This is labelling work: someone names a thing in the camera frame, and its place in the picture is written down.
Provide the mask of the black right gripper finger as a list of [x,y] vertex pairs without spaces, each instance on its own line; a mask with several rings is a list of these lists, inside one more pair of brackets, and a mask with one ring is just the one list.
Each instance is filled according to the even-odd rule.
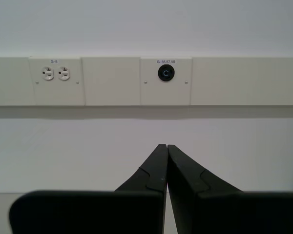
[[293,234],[293,192],[244,192],[168,147],[167,182],[180,234]]
[[158,145],[114,191],[33,191],[10,207],[15,234],[161,234],[167,146]]

